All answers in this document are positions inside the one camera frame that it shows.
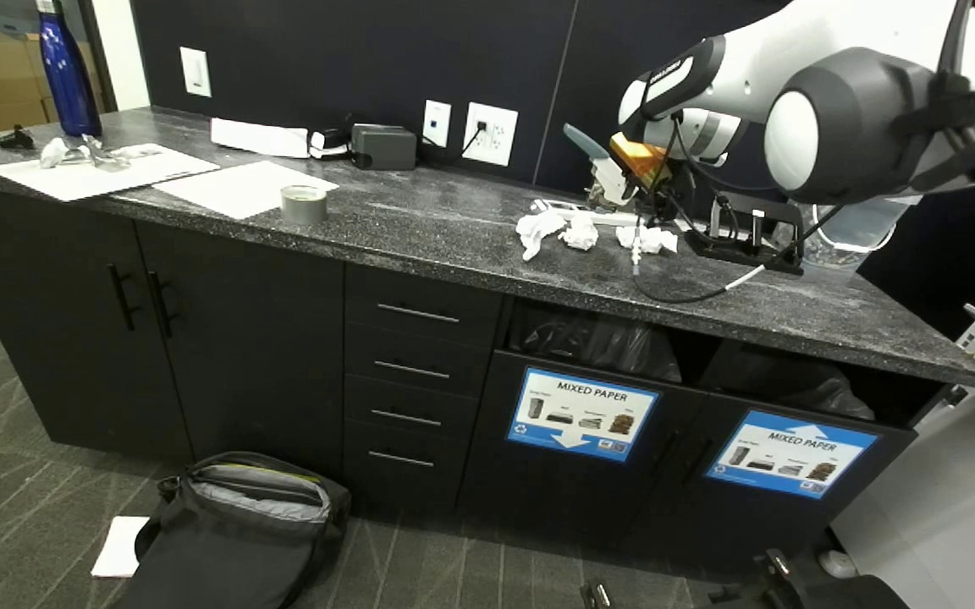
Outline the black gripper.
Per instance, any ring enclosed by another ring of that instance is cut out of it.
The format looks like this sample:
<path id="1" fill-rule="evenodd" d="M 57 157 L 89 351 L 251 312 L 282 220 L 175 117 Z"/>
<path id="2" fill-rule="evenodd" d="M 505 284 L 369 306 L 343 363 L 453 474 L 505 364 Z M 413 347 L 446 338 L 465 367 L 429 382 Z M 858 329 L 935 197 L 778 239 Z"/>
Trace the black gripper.
<path id="1" fill-rule="evenodd" d="M 647 225 L 672 225 L 678 220 L 678 203 L 666 181 L 643 186 L 636 194 L 636 212 Z"/>

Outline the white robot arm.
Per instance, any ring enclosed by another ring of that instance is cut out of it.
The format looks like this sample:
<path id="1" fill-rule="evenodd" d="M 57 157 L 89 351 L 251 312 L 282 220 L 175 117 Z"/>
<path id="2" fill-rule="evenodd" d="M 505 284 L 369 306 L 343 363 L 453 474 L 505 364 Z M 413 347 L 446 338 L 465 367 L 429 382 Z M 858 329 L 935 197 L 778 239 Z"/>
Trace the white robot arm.
<path id="1" fill-rule="evenodd" d="M 789 0 L 643 72 L 616 129 L 690 109 L 757 125 L 797 203 L 975 190 L 975 0 Z"/>

